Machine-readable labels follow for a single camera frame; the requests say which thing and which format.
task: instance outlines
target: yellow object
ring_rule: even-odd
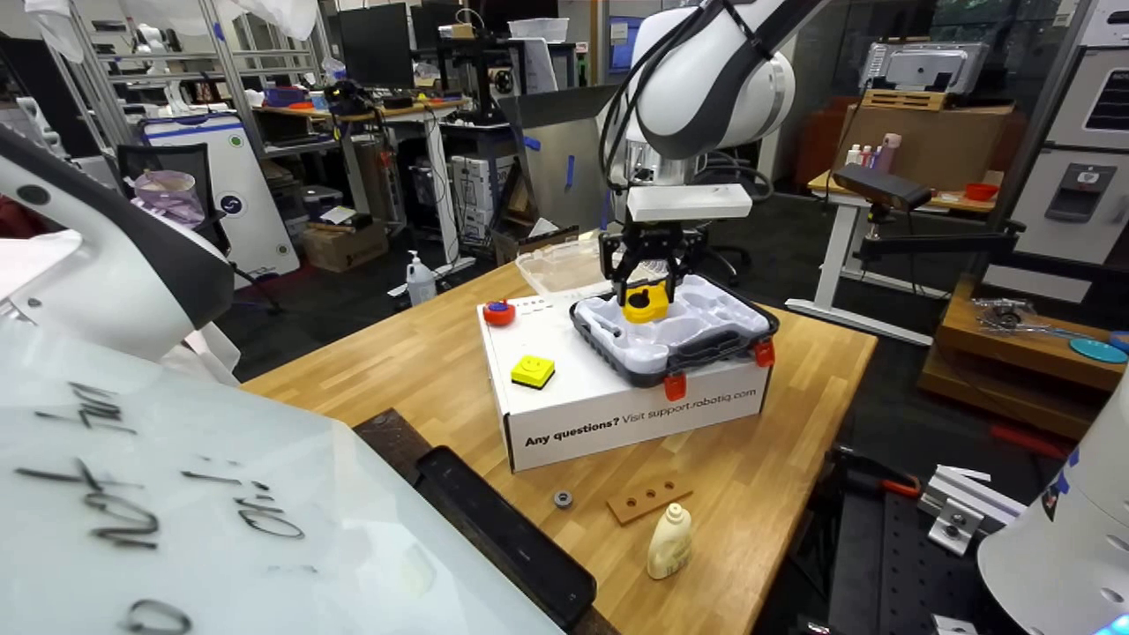
[[[558,362],[546,356],[522,356],[509,379],[526,389],[543,389],[558,373]]]
[[[667,281],[629,286],[622,312],[630,325],[662,322],[672,313]]]

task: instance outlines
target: desk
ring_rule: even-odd
[[[432,446],[456,448],[526,519],[598,574],[598,612],[622,632],[741,632],[756,623],[832,448],[876,339],[779,313],[776,373],[757,421],[707,426],[528,474],[503,463],[499,405],[474,306],[526,296],[516,266],[301,356],[247,393],[362,423],[398,409]],[[642,555],[656,515],[616,527],[607,496],[656,476],[686,476],[694,555],[653,583]]]
[[[899,327],[899,325],[889,325],[889,322],[837,306],[837,293],[839,293],[843,278],[882,286],[882,289],[896,289],[896,293],[912,293],[912,296],[932,296],[932,301],[949,301],[949,293],[947,289],[932,289],[932,286],[917,286],[917,281],[908,281],[908,278],[866,272],[862,261],[856,261],[856,251],[862,251],[862,239],[866,239],[869,224],[873,224],[866,216],[873,206],[866,199],[843,192],[829,174],[819,174],[816,180],[807,180],[807,192],[816,199],[829,199],[837,206],[837,224],[832,224],[832,235],[826,239],[826,251],[822,251],[816,301],[789,296],[786,306],[797,312],[797,313],[812,313],[812,316],[822,316],[822,322],[850,325],[850,327],[876,332],[876,336],[886,336],[886,339],[932,346],[932,336],[920,336],[920,332],[912,332],[912,327]],[[966,201],[966,199],[961,199],[954,192],[942,192],[927,206],[920,206],[914,216],[920,216],[920,212],[942,212],[942,216],[961,212],[961,216],[988,218],[993,209],[994,209],[994,201]]]
[[[287,108],[273,108],[262,106],[256,112],[268,115],[308,115],[308,120],[333,120],[329,108],[309,108],[309,106],[287,106]],[[448,272],[461,272],[474,261],[460,259],[460,229],[456,229],[456,201],[453,201],[453,174],[448,174],[448,152],[445,152],[445,134],[442,134],[442,115],[448,112],[448,102],[427,102],[427,106],[409,106],[409,108],[383,108],[376,106],[375,112],[356,112],[356,115],[338,115],[338,142],[342,142],[342,160],[346,160],[346,180],[348,180],[348,193],[361,216],[371,216],[375,206],[367,199],[367,188],[361,180],[361,160],[356,160],[356,124],[415,124],[423,126],[427,137],[427,161],[432,161],[432,188],[434,188],[434,209],[439,209],[439,229],[442,229],[442,245],[445,245],[445,266],[434,268],[439,275]]]

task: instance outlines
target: white box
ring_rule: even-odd
[[[773,368],[750,360],[693,371],[689,393],[677,403],[667,403],[662,389],[630,389],[574,332],[567,306],[578,296],[581,293],[510,301],[518,316],[509,327],[491,327],[482,306],[478,306],[510,469],[552,465],[763,414]],[[510,383],[510,368],[526,354],[558,362],[543,393]]]

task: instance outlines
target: chair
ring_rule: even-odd
[[[208,166],[208,145],[115,145],[115,174],[127,199],[135,199],[135,182],[146,171],[178,171],[193,175],[193,193],[206,206],[206,224],[193,227],[219,255],[228,259],[228,235],[219,224],[219,209],[213,199],[213,166]],[[262,301],[268,301],[273,313],[280,313],[280,301],[256,286],[236,261],[233,275],[241,275]]]

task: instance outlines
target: cardboard box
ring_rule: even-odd
[[[376,261],[389,251],[389,229],[371,224],[362,229],[314,224],[304,239],[308,266],[321,272],[348,272]]]
[[[567,306],[578,296],[581,293],[510,301],[518,316],[509,327],[491,327],[482,306],[478,312],[510,469],[552,465],[763,414],[773,371],[750,360],[693,371],[689,393],[677,403],[667,403],[662,389],[630,389],[574,332]],[[543,393],[510,383],[510,368],[526,354],[558,362]]]
[[[882,145],[886,134],[904,134],[889,174],[932,192],[964,192],[988,171],[1009,171],[994,166],[1009,126],[1016,126],[1013,108],[846,108],[837,166],[850,145]]]

